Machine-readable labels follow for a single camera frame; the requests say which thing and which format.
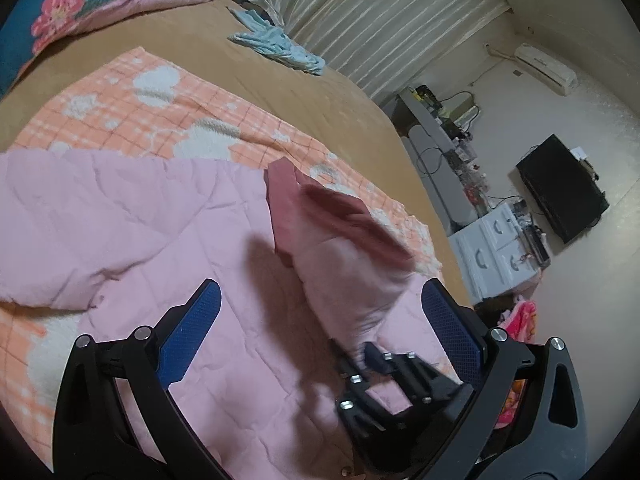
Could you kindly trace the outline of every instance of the white curtain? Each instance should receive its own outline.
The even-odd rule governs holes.
[[[251,0],[299,44],[383,104],[506,0]]]

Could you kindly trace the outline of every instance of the orange plaid blanket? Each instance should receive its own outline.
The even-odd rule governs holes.
[[[128,156],[226,159],[266,168],[286,156],[303,173],[360,197],[439,277],[428,227],[320,142],[249,102],[136,48],[50,100],[12,148],[116,150]],[[56,395],[79,314],[0,305],[0,402],[28,444],[51,461]]]

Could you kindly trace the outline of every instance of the blue towel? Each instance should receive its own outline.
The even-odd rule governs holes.
[[[251,32],[229,36],[234,43],[248,46],[259,54],[314,75],[322,75],[324,59],[307,52],[291,40],[279,27],[263,20],[255,10],[229,9]]]

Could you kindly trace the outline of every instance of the drawer handle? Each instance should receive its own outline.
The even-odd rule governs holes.
[[[478,267],[480,267],[481,269],[486,269],[486,263],[484,262],[484,255],[482,254],[482,249],[478,249],[476,251],[476,264],[478,264]]]

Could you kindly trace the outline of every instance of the white drawer unit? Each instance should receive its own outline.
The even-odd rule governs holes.
[[[487,238],[496,250],[518,238],[518,221],[508,204],[498,206],[480,220]]]
[[[527,257],[523,239],[508,204],[449,237],[473,304],[504,294],[536,276],[538,264]]]

